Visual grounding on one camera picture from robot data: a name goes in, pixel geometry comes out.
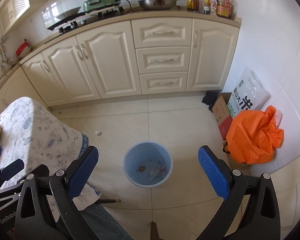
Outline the blue plastic trash bin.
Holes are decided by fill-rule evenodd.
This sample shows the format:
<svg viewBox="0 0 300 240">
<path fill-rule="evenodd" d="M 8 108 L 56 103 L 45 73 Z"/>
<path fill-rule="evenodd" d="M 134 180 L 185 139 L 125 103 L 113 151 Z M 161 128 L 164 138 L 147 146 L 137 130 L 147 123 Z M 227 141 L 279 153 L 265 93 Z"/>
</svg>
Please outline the blue plastic trash bin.
<svg viewBox="0 0 300 240">
<path fill-rule="evenodd" d="M 166 176 L 149 179 L 150 169 L 164 164 Z M 143 141 L 132 146 L 123 159 L 123 172 L 134 185 L 153 188 L 163 184 L 173 170 L 173 158 L 165 146 L 154 141 Z"/>
</svg>

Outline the cream lower kitchen cabinets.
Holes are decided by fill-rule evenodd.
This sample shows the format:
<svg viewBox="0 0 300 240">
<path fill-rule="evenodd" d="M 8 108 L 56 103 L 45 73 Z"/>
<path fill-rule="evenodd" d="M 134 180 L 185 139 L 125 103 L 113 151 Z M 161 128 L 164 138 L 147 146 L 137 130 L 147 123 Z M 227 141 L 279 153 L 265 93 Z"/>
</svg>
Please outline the cream lower kitchen cabinets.
<svg viewBox="0 0 300 240">
<path fill-rule="evenodd" d="M 224 87 L 240 23 L 213 16 L 117 17 L 41 46 L 0 82 L 0 111 L 28 96 L 45 107 Z"/>
</svg>

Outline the round table floral tablecloth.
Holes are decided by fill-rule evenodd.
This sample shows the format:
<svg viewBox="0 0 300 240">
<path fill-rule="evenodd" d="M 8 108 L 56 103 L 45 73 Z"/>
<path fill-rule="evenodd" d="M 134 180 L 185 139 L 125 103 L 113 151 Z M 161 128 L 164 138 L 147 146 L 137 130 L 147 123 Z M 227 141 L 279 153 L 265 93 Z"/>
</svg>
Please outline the round table floral tablecloth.
<svg viewBox="0 0 300 240">
<path fill-rule="evenodd" d="M 89 146 L 81 132 L 59 121 L 36 100 L 21 97 L 0 114 L 0 168 L 21 159 L 24 169 L 9 181 L 7 188 L 40 164 L 50 174 L 66 169 Z"/>
</svg>

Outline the orange plastic bag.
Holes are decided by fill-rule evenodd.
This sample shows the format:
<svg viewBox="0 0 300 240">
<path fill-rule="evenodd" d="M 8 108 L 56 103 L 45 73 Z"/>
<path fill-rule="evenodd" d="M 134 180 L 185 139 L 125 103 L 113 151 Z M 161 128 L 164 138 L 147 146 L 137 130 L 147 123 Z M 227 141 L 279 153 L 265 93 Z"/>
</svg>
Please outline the orange plastic bag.
<svg viewBox="0 0 300 240">
<path fill-rule="evenodd" d="M 281 119 L 281 111 L 273 106 L 268 106 L 265 111 L 241 111 L 230 125 L 223 152 L 238 164 L 272 161 L 284 139 L 284 130 L 279 128 Z"/>
</svg>

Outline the brown cardboard box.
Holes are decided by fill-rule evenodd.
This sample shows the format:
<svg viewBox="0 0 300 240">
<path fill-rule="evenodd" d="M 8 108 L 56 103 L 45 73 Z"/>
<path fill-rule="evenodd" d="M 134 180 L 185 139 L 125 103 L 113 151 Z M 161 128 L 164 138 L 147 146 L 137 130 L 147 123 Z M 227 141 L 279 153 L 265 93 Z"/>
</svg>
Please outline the brown cardboard box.
<svg viewBox="0 0 300 240">
<path fill-rule="evenodd" d="M 227 103 L 230 99 L 231 93 L 219 93 L 212 112 L 217 121 L 219 131 L 223 140 L 226 139 L 226 135 L 232 123 L 232 117 L 227 107 Z"/>
</svg>

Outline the dark cloth on floor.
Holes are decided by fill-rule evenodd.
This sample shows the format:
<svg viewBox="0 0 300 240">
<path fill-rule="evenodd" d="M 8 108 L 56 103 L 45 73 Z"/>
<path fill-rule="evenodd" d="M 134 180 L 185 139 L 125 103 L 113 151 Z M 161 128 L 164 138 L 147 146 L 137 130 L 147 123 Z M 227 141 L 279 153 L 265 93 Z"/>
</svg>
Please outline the dark cloth on floor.
<svg viewBox="0 0 300 240">
<path fill-rule="evenodd" d="M 209 108 L 209 111 L 213 112 L 212 108 L 217 101 L 219 92 L 217 91 L 207 91 L 202 99 L 202 103 L 206 104 Z"/>
</svg>

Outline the white rice bag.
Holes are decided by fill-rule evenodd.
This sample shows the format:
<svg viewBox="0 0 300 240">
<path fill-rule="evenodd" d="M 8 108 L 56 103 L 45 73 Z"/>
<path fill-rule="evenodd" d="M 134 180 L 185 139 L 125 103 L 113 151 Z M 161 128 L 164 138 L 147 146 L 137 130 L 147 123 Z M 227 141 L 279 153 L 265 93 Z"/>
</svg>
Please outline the white rice bag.
<svg viewBox="0 0 300 240">
<path fill-rule="evenodd" d="M 270 98 L 257 75 L 248 67 L 243 71 L 227 103 L 232 118 L 243 110 L 259 110 Z"/>
</svg>

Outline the red lidded bowl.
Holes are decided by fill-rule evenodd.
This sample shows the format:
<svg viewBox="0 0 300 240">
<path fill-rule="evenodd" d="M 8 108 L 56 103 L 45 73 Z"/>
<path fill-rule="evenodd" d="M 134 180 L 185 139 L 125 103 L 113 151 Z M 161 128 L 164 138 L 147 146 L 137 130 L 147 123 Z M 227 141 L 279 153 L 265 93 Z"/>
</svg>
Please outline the red lidded bowl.
<svg viewBox="0 0 300 240">
<path fill-rule="evenodd" d="M 16 56 L 19 59 L 23 59 L 24 57 L 26 57 L 27 55 L 29 55 L 29 53 L 31 52 L 31 49 L 32 48 L 31 48 L 30 44 L 25 39 L 24 42 L 16 50 L 16 52 L 15 52 Z"/>
</svg>

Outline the black gas stove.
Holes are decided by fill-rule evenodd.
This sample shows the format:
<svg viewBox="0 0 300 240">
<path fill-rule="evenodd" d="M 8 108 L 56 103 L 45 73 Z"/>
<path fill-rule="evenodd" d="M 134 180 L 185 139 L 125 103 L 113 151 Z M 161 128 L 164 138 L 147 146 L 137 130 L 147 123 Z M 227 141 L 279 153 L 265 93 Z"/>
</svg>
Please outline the black gas stove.
<svg viewBox="0 0 300 240">
<path fill-rule="evenodd" d="M 101 10 L 94 10 L 91 12 L 80 12 L 56 22 L 47 29 L 49 31 L 56 30 L 59 33 L 59 35 L 63 35 L 75 29 L 81 28 L 84 25 L 116 16 L 121 16 L 125 13 L 126 11 L 122 6 L 107 7 Z"/>
</svg>

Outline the cream upper left cabinets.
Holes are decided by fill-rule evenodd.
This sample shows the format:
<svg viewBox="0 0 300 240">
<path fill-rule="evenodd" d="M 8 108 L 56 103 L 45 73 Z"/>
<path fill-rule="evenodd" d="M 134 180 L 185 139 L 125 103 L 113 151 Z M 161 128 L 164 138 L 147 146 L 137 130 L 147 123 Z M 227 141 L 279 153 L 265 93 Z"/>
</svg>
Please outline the cream upper left cabinets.
<svg viewBox="0 0 300 240">
<path fill-rule="evenodd" d="M 0 11 L 0 27 L 5 35 L 16 28 L 23 14 L 30 8 L 30 0 L 7 0 Z"/>
</svg>

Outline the group of condiment bottles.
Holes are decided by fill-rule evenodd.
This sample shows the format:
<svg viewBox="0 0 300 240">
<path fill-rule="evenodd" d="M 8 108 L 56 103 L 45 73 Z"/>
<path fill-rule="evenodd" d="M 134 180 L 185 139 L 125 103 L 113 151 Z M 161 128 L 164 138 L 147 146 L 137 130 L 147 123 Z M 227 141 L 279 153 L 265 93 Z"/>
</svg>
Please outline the group of condiment bottles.
<svg viewBox="0 0 300 240">
<path fill-rule="evenodd" d="M 204 0 L 203 13 L 230 19 L 232 15 L 231 0 Z"/>
</svg>

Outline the green electric cooker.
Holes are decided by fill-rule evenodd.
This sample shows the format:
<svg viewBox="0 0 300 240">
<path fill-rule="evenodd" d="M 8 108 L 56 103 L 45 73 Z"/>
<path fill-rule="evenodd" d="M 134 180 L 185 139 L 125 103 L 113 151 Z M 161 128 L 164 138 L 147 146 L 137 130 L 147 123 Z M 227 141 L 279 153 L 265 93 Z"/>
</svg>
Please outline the green electric cooker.
<svg viewBox="0 0 300 240">
<path fill-rule="evenodd" d="M 87 0 L 83 3 L 83 10 L 85 12 L 89 12 L 92 10 L 117 6 L 120 4 L 121 4 L 121 0 Z"/>
</svg>

